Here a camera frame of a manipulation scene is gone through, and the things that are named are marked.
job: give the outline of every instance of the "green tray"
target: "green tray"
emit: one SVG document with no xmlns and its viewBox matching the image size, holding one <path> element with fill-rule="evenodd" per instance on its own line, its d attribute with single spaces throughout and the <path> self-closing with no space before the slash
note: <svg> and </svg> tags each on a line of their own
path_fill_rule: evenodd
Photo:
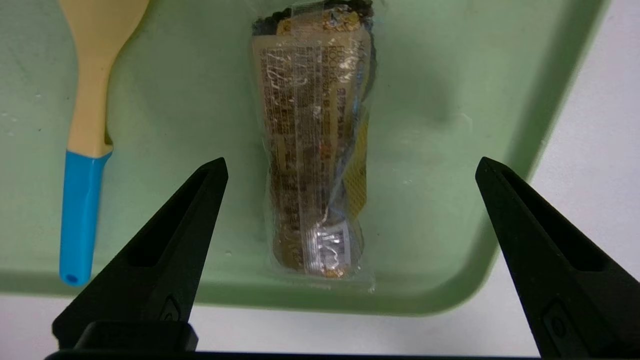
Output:
<svg viewBox="0 0 640 360">
<path fill-rule="evenodd" d="M 94 273 L 199 165 L 224 156 L 230 179 L 197 301 L 426 315 L 470 298 L 497 253 L 476 165 L 490 156 L 531 173 L 607 3 L 387 1 L 361 217 L 371 293 L 270 271 L 246 3 L 153 1 L 117 60 Z M 78 292 L 58 279 L 74 51 L 57 2 L 0 3 L 0 291 Z"/>
</svg>

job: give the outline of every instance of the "plastic spatula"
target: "plastic spatula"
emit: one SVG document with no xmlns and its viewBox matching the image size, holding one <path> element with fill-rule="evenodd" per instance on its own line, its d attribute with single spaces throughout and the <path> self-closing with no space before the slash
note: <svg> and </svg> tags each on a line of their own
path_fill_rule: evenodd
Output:
<svg viewBox="0 0 640 360">
<path fill-rule="evenodd" d="M 65 162 L 60 277 L 72 286 L 91 277 L 107 141 L 109 72 L 136 29 L 148 0 L 60 0 L 76 43 L 78 86 Z"/>
</svg>

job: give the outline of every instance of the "beige spatula head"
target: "beige spatula head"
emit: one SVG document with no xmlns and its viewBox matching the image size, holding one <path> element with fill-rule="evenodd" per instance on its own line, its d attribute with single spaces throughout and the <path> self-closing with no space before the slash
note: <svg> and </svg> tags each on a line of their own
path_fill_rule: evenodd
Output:
<svg viewBox="0 0 640 360">
<path fill-rule="evenodd" d="M 76 43 L 78 88 L 67 149 L 99 158 L 105 144 L 109 71 L 140 23 L 148 0 L 60 0 Z"/>
</svg>

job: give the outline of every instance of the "white surface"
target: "white surface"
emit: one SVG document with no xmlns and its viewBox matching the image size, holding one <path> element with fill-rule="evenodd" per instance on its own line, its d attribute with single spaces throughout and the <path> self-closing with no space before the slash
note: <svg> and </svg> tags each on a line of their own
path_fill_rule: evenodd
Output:
<svg viewBox="0 0 640 360">
<path fill-rule="evenodd" d="M 614 0 L 534 187 L 640 278 L 640 1 Z M 0 358 L 56 350 L 51 322 L 69 299 L 0 297 Z M 200 350 L 535 356 L 504 259 L 461 307 L 428 318 L 196 306 Z"/>
</svg>

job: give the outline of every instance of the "plastic wrapper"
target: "plastic wrapper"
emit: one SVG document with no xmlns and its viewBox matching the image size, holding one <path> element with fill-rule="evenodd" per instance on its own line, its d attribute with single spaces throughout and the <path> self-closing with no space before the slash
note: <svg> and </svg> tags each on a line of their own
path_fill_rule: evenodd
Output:
<svg viewBox="0 0 640 360">
<path fill-rule="evenodd" d="M 291 3 L 275 12 L 251 4 L 273 259 L 292 273 L 372 285 L 358 223 L 376 70 L 372 0 Z"/>
</svg>

